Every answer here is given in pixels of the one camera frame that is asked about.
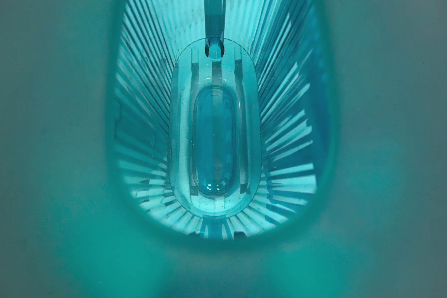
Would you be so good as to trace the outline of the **teal translucent watering can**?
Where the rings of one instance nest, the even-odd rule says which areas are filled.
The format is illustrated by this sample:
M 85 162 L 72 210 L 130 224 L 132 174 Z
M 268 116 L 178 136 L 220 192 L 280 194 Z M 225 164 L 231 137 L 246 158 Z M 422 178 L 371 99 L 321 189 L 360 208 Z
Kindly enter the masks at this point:
M 0 1 L 0 298 L 447 298 L 447 1 Z

